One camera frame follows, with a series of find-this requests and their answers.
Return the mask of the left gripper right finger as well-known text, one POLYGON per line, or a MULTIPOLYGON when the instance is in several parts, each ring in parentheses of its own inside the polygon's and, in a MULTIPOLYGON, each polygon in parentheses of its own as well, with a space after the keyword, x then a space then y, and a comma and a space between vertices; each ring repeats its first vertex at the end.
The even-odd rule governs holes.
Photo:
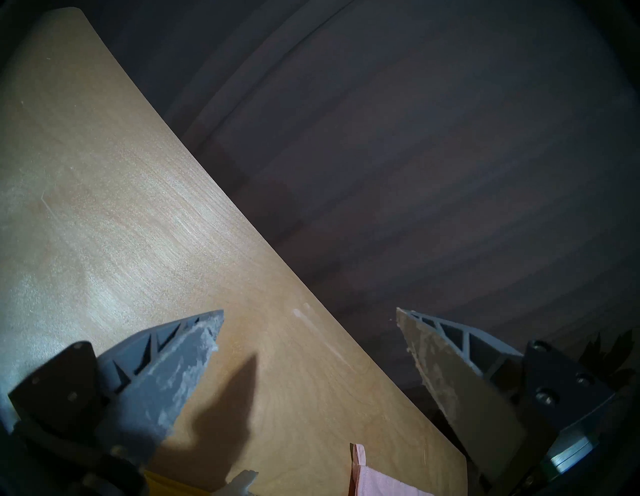
POLYGON ((396 308, 424 386, 489 488, 553 488, 593 454, 615 392, 545 340, 396 308))

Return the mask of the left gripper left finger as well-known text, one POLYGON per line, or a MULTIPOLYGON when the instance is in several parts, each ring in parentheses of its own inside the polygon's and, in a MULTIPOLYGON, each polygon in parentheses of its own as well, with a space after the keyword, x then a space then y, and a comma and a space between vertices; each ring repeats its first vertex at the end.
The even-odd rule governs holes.
POLYGON ((9 393, 23 424, 108 451, 122 446, 147 464, 218 350, 224 311, 213 310, 139 331, 100 355, 73 342, 9 393))

